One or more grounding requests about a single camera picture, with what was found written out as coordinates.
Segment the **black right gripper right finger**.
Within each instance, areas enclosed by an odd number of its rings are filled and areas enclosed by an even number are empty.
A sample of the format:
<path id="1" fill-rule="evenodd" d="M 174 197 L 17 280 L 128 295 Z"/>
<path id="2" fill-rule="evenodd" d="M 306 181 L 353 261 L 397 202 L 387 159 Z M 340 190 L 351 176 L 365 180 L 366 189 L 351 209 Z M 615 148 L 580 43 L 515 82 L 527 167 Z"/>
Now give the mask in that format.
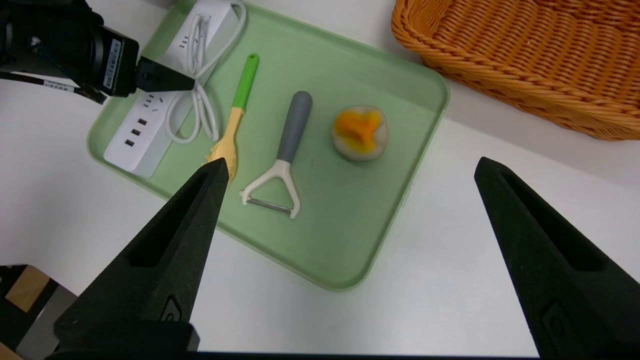
<path id="1" fill-rule="evenodd" d="M 640 285 L 510 168 L 474 180 L 542 359 L 640 356 Z"/>

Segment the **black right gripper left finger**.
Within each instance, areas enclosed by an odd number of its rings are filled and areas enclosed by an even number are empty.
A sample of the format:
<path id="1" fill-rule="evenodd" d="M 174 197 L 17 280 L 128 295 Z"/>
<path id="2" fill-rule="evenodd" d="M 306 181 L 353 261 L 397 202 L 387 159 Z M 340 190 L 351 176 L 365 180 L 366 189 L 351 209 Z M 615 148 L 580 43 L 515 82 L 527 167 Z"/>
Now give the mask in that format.
<path id="1" fill-rule="evenodd" d="M 190 318 L 228 180 L 223 159 L 190 176 L 55 321 L 55 357 L 176 357 L 198 349 Z"/>

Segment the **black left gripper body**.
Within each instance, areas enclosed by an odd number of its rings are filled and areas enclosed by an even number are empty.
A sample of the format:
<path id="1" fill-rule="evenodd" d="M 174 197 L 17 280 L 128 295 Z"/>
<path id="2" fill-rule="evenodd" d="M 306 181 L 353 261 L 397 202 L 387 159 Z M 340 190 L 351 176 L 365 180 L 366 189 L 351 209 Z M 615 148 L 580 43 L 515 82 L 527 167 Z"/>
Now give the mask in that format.
<path id="1" fill-rule="evenodd" d="M 85 0 L 3 0 L 0 56 L 5 79 L 69 79 L 89 98 L 137 91 L 139 44 L 105 25 Z"/>

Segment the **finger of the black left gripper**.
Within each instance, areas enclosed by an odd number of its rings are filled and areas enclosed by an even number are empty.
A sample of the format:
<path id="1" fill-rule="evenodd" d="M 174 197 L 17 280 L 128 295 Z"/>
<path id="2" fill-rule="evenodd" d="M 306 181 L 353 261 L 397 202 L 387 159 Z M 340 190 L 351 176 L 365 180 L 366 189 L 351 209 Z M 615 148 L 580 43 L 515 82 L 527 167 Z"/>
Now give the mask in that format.
<path id="1" fill-rule="evenodd" d="M 195 79 L 147 57 L 140 57 L 135 67 L 135 88 L 144 92 L 192 91 Z"/>

